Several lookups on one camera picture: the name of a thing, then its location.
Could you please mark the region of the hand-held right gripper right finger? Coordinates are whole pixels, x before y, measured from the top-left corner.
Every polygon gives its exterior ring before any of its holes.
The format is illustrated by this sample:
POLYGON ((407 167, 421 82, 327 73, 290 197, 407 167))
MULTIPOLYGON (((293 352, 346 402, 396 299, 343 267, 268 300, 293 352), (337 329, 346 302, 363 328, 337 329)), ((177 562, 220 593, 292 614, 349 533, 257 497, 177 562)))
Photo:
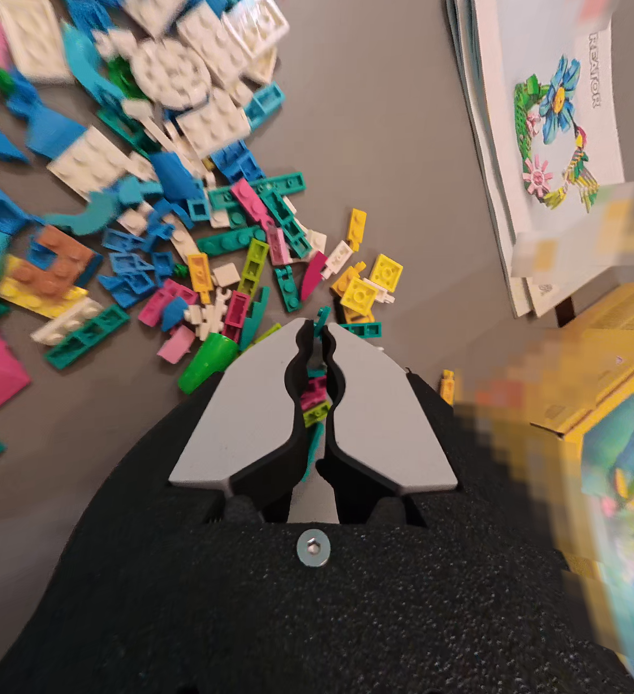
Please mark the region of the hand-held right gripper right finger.
POLYGON ((427 416, 427 384, 344 327, 322 334, 331 410, 318 473, 341 524, 365 524, 386 498, 457 490, 427 416))

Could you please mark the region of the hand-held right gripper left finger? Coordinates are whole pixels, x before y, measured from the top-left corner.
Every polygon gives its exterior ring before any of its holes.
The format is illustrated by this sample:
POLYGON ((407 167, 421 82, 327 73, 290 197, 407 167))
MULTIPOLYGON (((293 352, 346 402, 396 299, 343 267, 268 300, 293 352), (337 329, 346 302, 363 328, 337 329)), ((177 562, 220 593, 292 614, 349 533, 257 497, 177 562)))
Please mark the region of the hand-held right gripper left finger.
POLYGON ((314 325, 295 318, 247 350, 197 393, 209 395, 168 481, 247 496, 269 522, 287 520, 309 443, 300 398, 314 325))

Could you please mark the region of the pile of colourful toy bricks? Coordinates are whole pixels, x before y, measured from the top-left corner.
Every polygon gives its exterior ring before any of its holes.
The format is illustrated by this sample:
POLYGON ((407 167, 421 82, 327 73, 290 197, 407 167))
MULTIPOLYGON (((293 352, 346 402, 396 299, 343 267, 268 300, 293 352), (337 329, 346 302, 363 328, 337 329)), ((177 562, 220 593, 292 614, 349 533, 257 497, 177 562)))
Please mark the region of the pile of colourful toy bricks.
MULTIPOLYGON (((300 172, 267 177, 245 138, 283 105, 272 74, 289 30, 274 1, 0 1, 0 319, 47 321, 30 335, 71 368, 137 318, 178 364, 198 340, 220 370, 257 335, 270 260, 287 312, 322 280, 348 332, 382 336, 401 266, 358 262, 366 214, 346 239, 303 226, 300 172)), ((0 334, 0 407, 31 379, 0 334)))

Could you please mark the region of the yellow toy set box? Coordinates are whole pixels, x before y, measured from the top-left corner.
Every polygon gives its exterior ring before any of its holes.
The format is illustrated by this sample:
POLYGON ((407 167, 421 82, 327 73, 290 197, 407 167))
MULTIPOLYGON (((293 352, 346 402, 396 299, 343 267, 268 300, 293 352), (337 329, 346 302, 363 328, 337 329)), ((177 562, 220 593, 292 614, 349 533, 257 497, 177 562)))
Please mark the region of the yellow toy set box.
POLYGON ((634 282, 528 356, 530 424, 556 438, 565 552, 588 572, 594 631, 634 677, 634 282))

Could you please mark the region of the green round toy cone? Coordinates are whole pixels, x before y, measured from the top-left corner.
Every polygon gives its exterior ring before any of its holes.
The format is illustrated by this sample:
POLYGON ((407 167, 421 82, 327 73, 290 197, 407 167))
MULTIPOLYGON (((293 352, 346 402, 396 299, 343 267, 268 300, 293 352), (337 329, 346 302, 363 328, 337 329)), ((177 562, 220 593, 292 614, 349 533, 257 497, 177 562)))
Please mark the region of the green round toy cone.
POLYGON ((182 393, 192 394, 209 377, 225 371, 238 353, 239 345, 232 338, 210 333, 178 379, 182 393))

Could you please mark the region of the flat instruction booklet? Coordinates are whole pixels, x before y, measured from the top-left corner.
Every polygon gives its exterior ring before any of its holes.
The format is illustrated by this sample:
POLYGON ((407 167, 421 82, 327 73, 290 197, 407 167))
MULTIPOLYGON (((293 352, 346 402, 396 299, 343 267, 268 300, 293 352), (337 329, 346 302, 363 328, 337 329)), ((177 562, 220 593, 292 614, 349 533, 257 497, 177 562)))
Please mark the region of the flat instruction booklet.
POLYGON ((447 1, 516 317, 550 312, 616 265, 600 241, 625 193, 612 76, 616 1, 447 1))

